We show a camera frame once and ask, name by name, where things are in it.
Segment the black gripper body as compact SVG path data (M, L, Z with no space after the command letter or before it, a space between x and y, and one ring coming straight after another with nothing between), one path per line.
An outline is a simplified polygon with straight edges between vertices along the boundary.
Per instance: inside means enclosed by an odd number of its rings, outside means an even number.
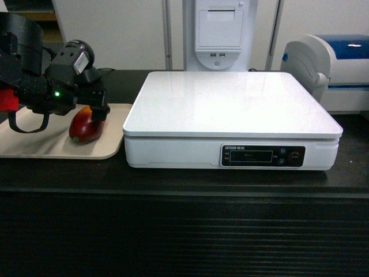
M77 104L107 106L107 89L102 79L88 85L74 82L73 63L77 55L77 50L68 50L64 46L40 77L24 75L17 89L19 102L34 113L56 115L66 115Z

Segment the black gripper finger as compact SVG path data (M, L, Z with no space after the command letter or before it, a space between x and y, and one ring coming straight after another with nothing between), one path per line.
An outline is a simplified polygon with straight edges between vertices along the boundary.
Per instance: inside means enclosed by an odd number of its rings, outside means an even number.
M91 111L92 111L91 119L93 121L105 121L111 109L110 106L107 105L103 107L91 107Z

